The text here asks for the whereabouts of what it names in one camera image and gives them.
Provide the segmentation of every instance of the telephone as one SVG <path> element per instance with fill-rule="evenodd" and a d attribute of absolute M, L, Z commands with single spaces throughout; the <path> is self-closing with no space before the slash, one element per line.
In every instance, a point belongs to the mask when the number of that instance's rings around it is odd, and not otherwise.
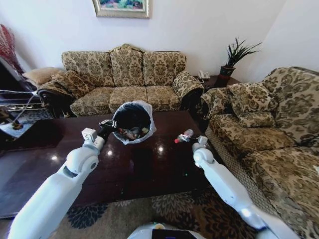
<path fill-rule="evenodd" d="M 210 78 L 210 76 L 208 72 L 199 71 L 198 78 L 201 80 L 207 80 Z"/>

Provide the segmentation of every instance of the sofa armrest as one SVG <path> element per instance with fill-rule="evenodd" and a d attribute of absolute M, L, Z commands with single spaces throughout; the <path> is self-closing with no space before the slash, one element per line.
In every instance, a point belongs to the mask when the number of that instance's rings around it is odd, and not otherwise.
<path fill-rule="evenodd" d="M 204 92 L 202 84 L 186 71 L 182 71 L 176 76 L 173 81 L 173 89 L 181 101 L 190 94 L 198 93 L 201 95 Z"/>
<path fill-rule="evenodd" d="M 37 91 L 44 107 L 50 111 L 53 117 L 59 118 L 74 116 L 70 110 L 70 104 L 75 100 L 74 96 L 61 86 L 56 80 L 51 80 L 41 85 Z"/>
<path fill-rule="evenodd" d="M 213 88 L 201 97 L 201 111 L 203 119 L 210 119 L 213 115 L 222 114 L 230 108 L 229 90 L 225 88 Z"/>

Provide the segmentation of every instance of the carpet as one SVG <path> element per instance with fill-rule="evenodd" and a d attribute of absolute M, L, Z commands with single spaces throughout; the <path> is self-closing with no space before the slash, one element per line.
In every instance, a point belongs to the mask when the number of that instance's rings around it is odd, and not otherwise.
<path fill-rule="evenodd" d="M 253 239 L 249 227 L 212 189 L 71 208 L 51 239 L 125 239 L 137 227 L 167 223 L 207 239 Z M 6 238 L 11 220 L 0 220 Z"/>
<path fill-rule="evenodd" d="M 13 117 L 17 117 L 19 112 L 10 112 Z M 19 138 L 38 120 L 52 119 L 46 110 L 25 111 L 21 114 L 18 121 L 23 124 L 23 128 L 15 130 L 10 123 L 0 125 L 0 129 L 13 137 Z"/>

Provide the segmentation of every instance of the couch cushion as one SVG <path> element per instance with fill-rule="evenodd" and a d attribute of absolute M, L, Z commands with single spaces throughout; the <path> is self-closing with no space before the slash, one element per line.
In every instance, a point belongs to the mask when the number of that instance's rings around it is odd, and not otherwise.
<path fill-rule="evenodd" d="M 237 117 L 242 127 L 275 126 L 274 117 L 267 111 L 245 112 L 240 113 Z"/>
<path fill-rule="evenodd" d="M 84 96 L 94 89 L 92 85 L 86 84 L 75 71 L 66 71 L 52 76 L 67 91 L 72 93 L 75 99 Z"/>
<path fill-rule="evenodd" d="M 178 51 L 147 51 L 143 62 L 146 86 L 172 86 L 175 77 L 186 67 L 186 56 Z"/>
<path fill-rule="evenodd" d="M 279 103 L 278 127 L 298 143 L 319 136 L 319 73 L 277 68 L 262 83 Z"/>
<path fill-rule="evenodd" d="M 231 114 L 215 115 L 209 125 L 217 136 L 231 143 L 227 147 L 235 157 L 249 152 L 294 146 L 294 141 L 281 130 L 242 127 L 238 118 Z"/>
<path fill-rule="evenodd" d="M 66 51 L 62 62 L 66 70 L 77 72 L 94 87 L 115 86 L 109 52 Z"/>
<path fill-rule="evenodd" d="M 153 111 L 178 111 L 180 100 L 170 86 L 147 86 L 148 103 Z"/>
<path fill-rule="evenodd" d="M 128 44 L 111 52 L 116 86 L 143 86 L 143 53 Z"/>
<path fill-rule="evenodd" d="M 319 174 L 315 169 L 319 157 L 311 149 L 255 152 L 243 158 L 243 164 L 285 222 L 301 232 L 312 225 L 307 230 L 315 233 L 319 225 Z"/>
<path fill-rule="evenodd" d="M 242 127 L 275 126 L 270 111 L 277 102 L 261 83 L 245 83 L 228 86 L 230 101 Z"/>
<path fill-rule="evenodd" d="M 145 87 L 116 87 L 111 95 L 109 107 L 114 113 L 123 103 L 138 100 L 147 101 Z"/>
<path fill-rule="evenodd" d="M 105 115 L 111 113 L 109 101 L 114 88 L 98 87 L 70 105 L 76 116 Z"/>
<path fill-rule="evenodd" d="M 261 83 L 244 83 L 228 86 L 234 110 L 242 112 L 272 111 L 277 102 Z"/>

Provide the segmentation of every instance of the trash bag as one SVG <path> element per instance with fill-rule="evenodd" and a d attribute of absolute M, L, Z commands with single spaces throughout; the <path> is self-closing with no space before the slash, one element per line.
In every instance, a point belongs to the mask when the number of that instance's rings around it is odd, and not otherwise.
<path fill-rule="evenodd" d="M 156 131 L 153 120 L 153 108 L 144 101 L 133 101 L 122 104 L 114 113 L 113 119 L 117 126 L 124 129 L 133 129 L 138 127 L 140 130 L 147 128 L 149 131 L 140 138 L 129 140 L 119 132 L 113 132 L 114 136 L 123 142 L 123 144 L 140 143 L 151 137 Z"/>

